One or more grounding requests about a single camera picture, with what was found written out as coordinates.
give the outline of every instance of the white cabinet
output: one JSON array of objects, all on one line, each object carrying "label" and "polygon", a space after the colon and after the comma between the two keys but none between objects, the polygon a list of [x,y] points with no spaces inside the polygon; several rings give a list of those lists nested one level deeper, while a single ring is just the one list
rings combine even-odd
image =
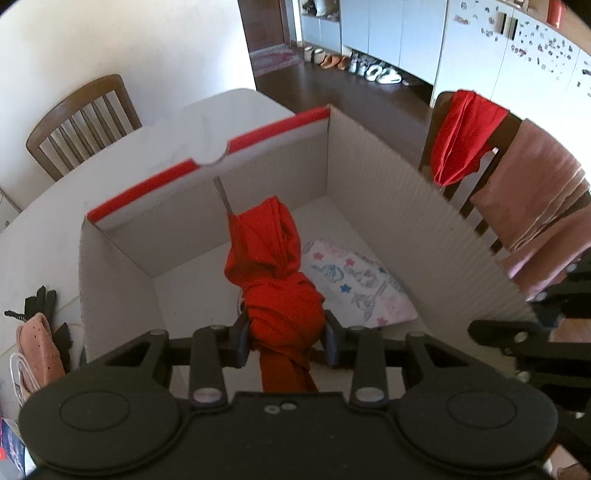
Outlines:
[{"label": "white cabinet", "polygon": [[404,0],[399,66],[431,84],[439,64],[446,7],[446,0]]},{"label": "white cabinet", "polygon": [[369,0],[340,0],[343,45],[369,51]]},{"label": "white cabinet", "polygon": [[332,20],[320,18],[320,45],[340,53],[340,24]]},{"label": "white cabinet", "polygon": [[512,18],[513,7],[495,0],[450,0],[432,106],[445,91],[474,90],[492,97]]},{"label": "white cabinet", "polygon": [[301,37],[306,42],[320,45],[320,20],[316,17],[302,14]]},{"label": "white cabinet", "polygon": [[515,10],[492,101],[552,133],[580,48]]},{"label": "white cabinet", "polygon": [[404,0],[369,2],[369,54],[392,65],[400,63]]},{"label": "white cabinet", "polygon": [[591,141],[589,119],[591,112],[591,55],[581,50],[564,102],[550,133],[577,158],[591,176]]},{"label": "white cabinet", "polygon": [[3,196],[0,196],[0,232],[2,232],[16,217],[18,211]]}]

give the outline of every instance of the cardboard box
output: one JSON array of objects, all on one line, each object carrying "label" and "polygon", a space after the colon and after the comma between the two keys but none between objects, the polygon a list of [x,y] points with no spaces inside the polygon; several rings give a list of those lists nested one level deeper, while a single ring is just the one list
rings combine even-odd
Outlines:
[{"label": "cardboard box", "polygon": [[[235,321],[239,289],[223,275],[229,234],[216,176],[235,213],[277,195],[302,244],[323,238],[389,269],[420,319],[386,327],[386,337],[423,330],[511,368],[466,329],[474,319],[534,320],[517,287],[432,185],[332,107],[237,137],[217,163],[186,160],[88,213],[80,299],[90,359],[150,329],[165,328],[176,338]],[[400,395],[400,375],[388,370],[390,394]],[[321,390],[348,393],[351,372],[314,367],[311,373]],[[244,369],[225,369],[225,378],[230,395],[260,390],[256,354]],[[187,371],[176,371],[171,390],[186,397],[187,384]]]}]

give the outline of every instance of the white wall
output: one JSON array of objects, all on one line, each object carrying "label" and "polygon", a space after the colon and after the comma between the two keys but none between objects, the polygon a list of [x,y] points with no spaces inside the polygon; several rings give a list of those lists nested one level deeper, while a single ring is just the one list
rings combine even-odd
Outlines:
[{"label": "white wall", "polygon": [[52,179],[25,142],[79,86],[119,73],[143,125],[254,88],[237,0],[20,0],[0,18],[0,187],[25,208]]}]

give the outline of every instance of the red fabric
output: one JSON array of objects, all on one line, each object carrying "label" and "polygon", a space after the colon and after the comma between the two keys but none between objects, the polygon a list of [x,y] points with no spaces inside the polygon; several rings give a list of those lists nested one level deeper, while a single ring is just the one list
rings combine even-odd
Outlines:
[{"label": "red fabric", "polygon": [[228,215],[225,274],[243,290],[265,392],[317,391],[309,350],[324,329],[323,297],[301,272],[300,236],[277,197]]},{"label": "red fabric", "polygon": [[509,110],[475,92],[458,90],[431,152],[431,172],[446,187],[478,171],[482,156],[492,150],[486,141]]}]

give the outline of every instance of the screw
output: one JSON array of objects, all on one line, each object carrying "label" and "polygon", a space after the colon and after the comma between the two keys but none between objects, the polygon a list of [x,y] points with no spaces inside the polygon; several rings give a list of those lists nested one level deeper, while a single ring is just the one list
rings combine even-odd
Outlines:
[{"label": "screw", "polygon": [[362,387],[355,391],[357,400],[363,403],[376,403],[385,398],[384,391],[376,387]]},{"label": "screw", "polygon": [[529,372],[524,371],[524,372],[517,373],[517,375],[515,377],[520,382],[527,383],[528,381],[530,381],[531,374]]},{"label": "screw", "polygon": [[222,399],[222,391],[217,388],[203,387],[193,392],[193,400],[199,403],[215,403]]},{"label": "screw", "polygon": [[265,405],[265,408],[263,408],[263,410],[266,413],[270,413],[271,415],[277,415],[281,411],[281,409],[277,405]]},{"label": "screw", "polygon": [[544,301],[548,294],[545,291],[541,291],[534,297],[534,301]]},{"label": "screw", "polygon": [[294,411],[297,409],[297,405],[292,401],[286,401],[281,404],[281,408],[283,408],[285,411]]},{"label": "screw", "polygon": [[517,333],[514,337],[513,337],[513,341],[515,343],[521,343],[521,342],[525,342],[527,340],[528,337],[528,333],[527,332],[519,332]]}]

